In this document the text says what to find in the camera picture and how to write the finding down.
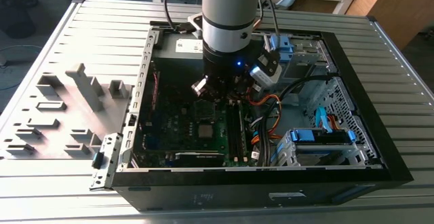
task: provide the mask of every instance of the side panel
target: side panel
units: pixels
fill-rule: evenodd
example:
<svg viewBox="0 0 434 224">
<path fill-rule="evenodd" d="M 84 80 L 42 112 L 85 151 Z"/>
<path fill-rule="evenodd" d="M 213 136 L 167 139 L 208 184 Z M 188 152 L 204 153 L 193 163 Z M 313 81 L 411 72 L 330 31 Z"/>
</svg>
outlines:
<svg viewBox="0 0 434 224">
<path fill-rule="evenodd" d="M 340 204 L 378 188 L 375 184 L 248 184 L 115 187 L 137 210 L 263 208 Z"/>
</svg>

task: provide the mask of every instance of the metal bracket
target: metal bracket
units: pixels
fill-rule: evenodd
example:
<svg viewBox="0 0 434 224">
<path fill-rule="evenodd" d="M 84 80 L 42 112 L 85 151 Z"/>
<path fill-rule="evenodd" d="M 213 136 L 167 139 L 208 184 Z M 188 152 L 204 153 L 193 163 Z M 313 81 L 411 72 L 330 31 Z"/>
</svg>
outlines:
<svg viewBox="0 0 434 224">
<path fill-rule="evenodd" d="M 111 183 L 117 166 L 121 135 L 108 134 L 104 137 L 100 151 L 94 153 L 92 167 L 96 169 L 92 175 L 90 191 L 112 190 Z"/>
</svg>

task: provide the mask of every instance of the slotted aluminum surface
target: slotted aluminum surface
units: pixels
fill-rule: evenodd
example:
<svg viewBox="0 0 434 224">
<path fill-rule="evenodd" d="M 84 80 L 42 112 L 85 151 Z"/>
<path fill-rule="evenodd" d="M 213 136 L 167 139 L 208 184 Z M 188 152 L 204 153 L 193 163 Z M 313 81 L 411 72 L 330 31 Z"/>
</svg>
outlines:
<svg viewBox="0 0 434 224">
<path fill-rule="evenodd" d="M 171 5 L 173 21 L 200 12 L 199 6 Z M 340 45 L 394 139 L 414 181 L 379 190 L 332 207 L 139 213 L 116 192 L 89 192 L 89 160 L 0 160 L 1 220 L 60 223 L 428 223 L 434 218 L 434 110 L 426 90 L 376 23 L 363 17 L 277 12 L 280 28 L 323 30 Z M 85 0 L 72 4 L 41 55 L 0 118 L 10 114 L 33 74 L 46 62 L 77 61 L 109 81 L 133 84 L 149 21 L 164 21 L 155 3 Z M 272 27 L 269 12 L 264 26 Z"/>
</svg>

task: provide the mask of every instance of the label sticker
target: label sticker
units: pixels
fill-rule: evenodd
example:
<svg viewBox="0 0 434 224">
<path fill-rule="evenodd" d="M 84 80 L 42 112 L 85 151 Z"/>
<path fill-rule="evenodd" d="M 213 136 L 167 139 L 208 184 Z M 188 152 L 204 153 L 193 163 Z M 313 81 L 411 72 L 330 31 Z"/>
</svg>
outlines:
<svg viewBox="0 0 434 224">
<path fill-rule="evenodd" d="M 201 53 L 201 40 L 176 40 L 175 52 L 180 53 Z"/>
<path fill-rule="evenodd" d="M 259 159 L 259 153 L 255 152 L 255 151 L 252 151 L 252 152 L 251 152 L 251 158 L 252 158 L 252 159 Z"/>
<path fill-rule="evenodd" d="M 268 193 L 268 197 L 269 197 L 271 200 L 276 200 L 279 198 L 283 198 L 283 199 L 291 199 L 291 198 L 295 198 L 295 197 L 304 197 L 305 198 L 305 195 L 301 192 L 293 192 L 293 193 Z"/>
</svg>

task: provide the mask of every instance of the motherboard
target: motherboard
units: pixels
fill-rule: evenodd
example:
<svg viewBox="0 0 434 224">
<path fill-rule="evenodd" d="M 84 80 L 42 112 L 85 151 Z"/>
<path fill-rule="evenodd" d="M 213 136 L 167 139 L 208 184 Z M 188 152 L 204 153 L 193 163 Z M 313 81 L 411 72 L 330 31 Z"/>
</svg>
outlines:
<svg viewBox="0 0 434 224">
<path fill-rule="evenodd" d="M 137 167 L 248 166 L 248 105 L 199 100 L 157 72 L 147 84 L 135 142 Z"/>
</svg>

